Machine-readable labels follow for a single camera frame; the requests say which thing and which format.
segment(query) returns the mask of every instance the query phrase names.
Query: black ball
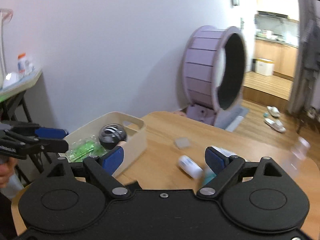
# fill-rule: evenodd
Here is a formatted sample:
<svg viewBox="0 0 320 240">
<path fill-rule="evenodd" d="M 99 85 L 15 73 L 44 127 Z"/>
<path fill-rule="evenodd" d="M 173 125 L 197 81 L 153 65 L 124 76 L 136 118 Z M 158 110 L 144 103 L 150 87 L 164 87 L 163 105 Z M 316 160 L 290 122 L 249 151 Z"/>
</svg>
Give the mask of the black ball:
<svg viewBox="0 0 320 240">
<path fill-rule="evenodd" d="M 99 132 L 100 144 L 108 150 L 112 150 L 120 141 L 126 140 L 127 133 L 124 127 L 117 123 L 104 126 Z"/>
</svg>

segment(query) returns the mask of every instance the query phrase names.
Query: gray fabric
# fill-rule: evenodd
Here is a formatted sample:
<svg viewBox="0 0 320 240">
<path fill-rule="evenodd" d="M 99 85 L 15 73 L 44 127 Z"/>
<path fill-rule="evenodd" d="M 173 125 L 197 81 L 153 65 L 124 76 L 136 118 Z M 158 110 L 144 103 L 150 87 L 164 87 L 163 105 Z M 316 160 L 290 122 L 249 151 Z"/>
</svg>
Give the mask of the gray fabric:
<svg viewBox="0 0 320 240">
<path fill-rule="evenodd" d="M 300 44 L 296 73 L 288 103 L 288 112 L 296 114 L 304 106 L 311 104 L 316 82 L 315 72 L 320 52 L 320 29 L 317 25 L 315 0 L 299 0 L 300 11 Z"/>
<path fill-rule="evenodd" d="M 320 78 L 318 78 L 316 81 L 311 106 L 313 106 L 315 109 L 320 109 Z"/>
</svg>

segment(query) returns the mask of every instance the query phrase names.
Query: kitchen cabinet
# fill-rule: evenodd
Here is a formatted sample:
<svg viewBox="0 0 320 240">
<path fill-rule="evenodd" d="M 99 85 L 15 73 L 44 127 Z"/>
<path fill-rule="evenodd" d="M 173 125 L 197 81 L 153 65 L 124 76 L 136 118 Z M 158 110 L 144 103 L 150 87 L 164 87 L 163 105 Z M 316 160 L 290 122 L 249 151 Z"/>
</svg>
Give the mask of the kitchen cabinet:
<svg viewBox="0 0 320 240">
<path fill-rule="evenodd" d="M 298 49 L 291 46 L 282 45 L 281 66 L 280 71 L 277 72 L 283 75 L 294 77 L 297 64 L 297 55 Z"/>
<path fill-rule="evenodd" d="M 273 60 L 275 72 L 294 77 L 297 56 L 298 49 L 295 47 L 256 39 L 254 57 Z"/>
<path fill-rule="evenodd" d="M 279 72 L 281 66 L 282 45 L 278 43 L 256 40 L 255 58 L 270 59 L 275 62 L 274 71 Z"/>
<path fill-rule="evenodd" d="M 257 10 L 288 15 L 290 19 L 299 20 L 298 0 L 257 0 Z"/>
</svg>

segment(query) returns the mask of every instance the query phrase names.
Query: range hood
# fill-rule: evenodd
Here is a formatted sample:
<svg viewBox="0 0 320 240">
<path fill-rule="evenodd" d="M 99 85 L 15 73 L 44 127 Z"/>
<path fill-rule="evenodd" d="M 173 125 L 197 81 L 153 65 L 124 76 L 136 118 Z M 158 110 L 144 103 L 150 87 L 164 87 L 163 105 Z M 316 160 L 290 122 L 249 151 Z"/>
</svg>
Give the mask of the range hood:
<svg viewBox="0 0 320 240">
<path fill-rule="evenodd" d="M 271 16 L 271 17 L 288 19 L 288 15 L 280 14 L 280 13 L 271 13 L 271 12 L 258 11 L 258 14 L 259 15 L 266 15 L 266 16 Z"/>
</svg>

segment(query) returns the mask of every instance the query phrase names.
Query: white slipper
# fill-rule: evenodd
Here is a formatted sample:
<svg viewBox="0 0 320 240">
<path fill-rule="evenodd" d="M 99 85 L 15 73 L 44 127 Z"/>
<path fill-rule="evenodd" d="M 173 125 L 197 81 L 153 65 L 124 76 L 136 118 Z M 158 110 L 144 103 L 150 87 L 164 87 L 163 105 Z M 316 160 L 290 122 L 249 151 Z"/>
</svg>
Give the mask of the white slipper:
<svg viewBox="0 0 320 240">
<path fill-rule="evenodd" d="M 279 120 L 272 121 L 269 118 L 265 118 L 264 122 L 279 133 L 284 133 L 286 131 L 286 129 L 283 127 L 283 124 Z"/>
<path fill-rule="evenodd" d="M 268 112 L 273 116 L 273 117 L 280 117 L 280 112 L 278 110 L 278 108 L 276 108 L 275 106 L 267 106 Z"/>
<path fill-rule="evenodd" d="M 314 107 L 311 107 L 307 112 L 307 116 L 311 119 L 315 119 L 316 115 L 317 115 L 317 111 Z"/>
</svg>

